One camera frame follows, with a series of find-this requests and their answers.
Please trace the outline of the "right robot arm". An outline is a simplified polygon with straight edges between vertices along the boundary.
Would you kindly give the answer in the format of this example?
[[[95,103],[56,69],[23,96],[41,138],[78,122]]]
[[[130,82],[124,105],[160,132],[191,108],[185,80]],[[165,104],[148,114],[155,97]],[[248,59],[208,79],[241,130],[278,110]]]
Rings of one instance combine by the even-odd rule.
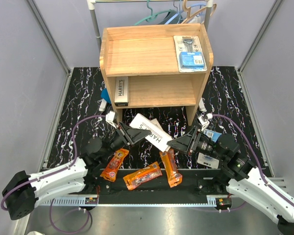
[[[202,153],[220,160],[219,173],[199,190],[205,193],[235,195],[260,210],[284,235],[294,235],[294,197],[267,178],[230,134],[212,141],[196,126],[185,135],[168,141],[171,148],[186,153]]]

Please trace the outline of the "white Harry's box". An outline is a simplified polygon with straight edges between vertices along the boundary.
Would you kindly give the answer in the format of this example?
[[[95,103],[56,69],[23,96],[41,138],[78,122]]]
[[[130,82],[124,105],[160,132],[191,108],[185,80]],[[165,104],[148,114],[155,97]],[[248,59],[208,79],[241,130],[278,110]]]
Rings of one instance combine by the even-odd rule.
[[[156,118],[152,119],[151,122],[157,126],[159,129],[163,130],[162,126],[160,125],[160,123],[158,122],[158,120]]]
[[[161,152],[166,152],[170,149],[167,142],[171,141],[173,138],[143,115],[137,114],[131,121],[130,127],[149,130],[150,134],[145,137],[145,139],[157,147]]]
[[[116,78],[114,103],[117,107],[128,105],[128,85],[128,76]]]

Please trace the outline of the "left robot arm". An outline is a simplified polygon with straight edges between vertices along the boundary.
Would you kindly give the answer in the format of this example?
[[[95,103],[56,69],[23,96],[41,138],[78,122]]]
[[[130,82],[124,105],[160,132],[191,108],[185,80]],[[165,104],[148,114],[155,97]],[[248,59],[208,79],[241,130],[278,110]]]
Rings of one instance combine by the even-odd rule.
[[[94,178],[106,166],[108,157],[123,147],[138,144],[150,133],[119,122],[112,137],[89,139],[83,153],[66,164],[33,174],[17,172],[2,191],[1,208],[11,220],[18,220],[55,197],[81,191],[92,193],[96,189]]]

